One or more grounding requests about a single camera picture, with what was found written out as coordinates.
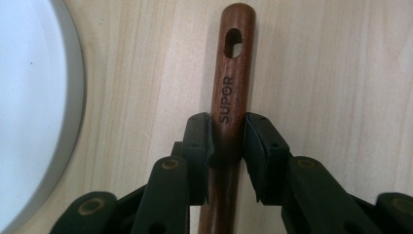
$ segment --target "clamp jaw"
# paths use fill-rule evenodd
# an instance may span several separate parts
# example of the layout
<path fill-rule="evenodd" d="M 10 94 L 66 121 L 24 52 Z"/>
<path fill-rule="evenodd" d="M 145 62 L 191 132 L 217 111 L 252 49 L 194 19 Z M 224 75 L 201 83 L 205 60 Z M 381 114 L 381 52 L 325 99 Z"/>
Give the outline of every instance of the clamp jaw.
<path fill-rule="evenodd" d="M 207 203 L 213 152 L 209 116 L 192 116 L 145 186 L 119 200 L 108 192 L 78 198 L 52 233 L 189 233 L 189 206 Z M 282 206 L 288 233 L 413 233 L 412 197 L 385 193 L 371 205 L 348 194 L 322 163 L 293 157 L 263 116 L 245 116 L 244 160 L 257 202 Z"/>

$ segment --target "hanging hole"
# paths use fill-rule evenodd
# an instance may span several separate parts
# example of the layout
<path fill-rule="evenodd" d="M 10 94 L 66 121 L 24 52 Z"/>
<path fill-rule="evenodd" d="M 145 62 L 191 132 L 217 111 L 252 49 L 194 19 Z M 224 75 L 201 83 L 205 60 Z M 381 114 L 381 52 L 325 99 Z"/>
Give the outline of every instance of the hanging hole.
<path fill-rule="evenodd" d="M 152 223 L 149 227 L 149 234 L 163 234 L 167 232 L 167 228 L 160 222 Z"/>
<path fill-rule="evenodd" d="M 225 37 L 225 56 L 229 59 L 240 55 L 243 48 L 243 37 L 237 28 L 231 28 Z"/>

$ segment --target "dark brown wood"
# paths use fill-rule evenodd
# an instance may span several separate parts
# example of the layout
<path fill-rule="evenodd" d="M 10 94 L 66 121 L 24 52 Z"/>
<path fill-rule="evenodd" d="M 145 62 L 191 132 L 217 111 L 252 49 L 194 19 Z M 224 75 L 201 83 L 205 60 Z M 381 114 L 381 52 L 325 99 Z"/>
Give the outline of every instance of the dark brown wood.
<path fill-rule="evenodd" d="M 215 154 L 209 159 L 209 204 L 201 208 L 202 234 L 234 231 L 254 27 L 255 12 L 246 4 L 222 13 L 210 111 Z"/>

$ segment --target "printed brand logo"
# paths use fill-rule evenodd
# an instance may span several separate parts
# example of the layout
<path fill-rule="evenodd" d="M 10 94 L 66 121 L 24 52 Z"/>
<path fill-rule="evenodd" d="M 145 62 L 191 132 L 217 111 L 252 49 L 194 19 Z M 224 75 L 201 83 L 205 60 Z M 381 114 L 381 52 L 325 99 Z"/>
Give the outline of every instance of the printed brand logo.
<path fill-rule="evenodd" d="M 225 76 L 222 82 L 222 98 L 219 105 L 219 123 L 221 124 L 228 124 L 230 121 L 231 102 L 229 100 L 229 96 L 232 93 L 232 85 L 233 78 Z"/>

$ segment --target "light wooden surface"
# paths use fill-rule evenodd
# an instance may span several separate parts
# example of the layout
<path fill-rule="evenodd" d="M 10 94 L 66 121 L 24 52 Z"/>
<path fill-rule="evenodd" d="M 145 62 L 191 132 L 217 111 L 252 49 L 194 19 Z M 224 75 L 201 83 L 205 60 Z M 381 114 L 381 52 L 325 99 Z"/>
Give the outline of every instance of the light wooden surface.
<path fill-rule="evenodd" d="M 85 116 L 60 183 L 19 233 L 49 232 L 87 192 L 122 197 L 146 183 L 187 118 L 209 111 L 220 14 L 232 3 L 65 2 L 86 66 Z M 413 1 L 246 3 L 257 15 L 248 109 L 350 193 L 413 195 Z M 280 209 L 255 203 L 243 171 L 236 233 L 283 233 Z"/>

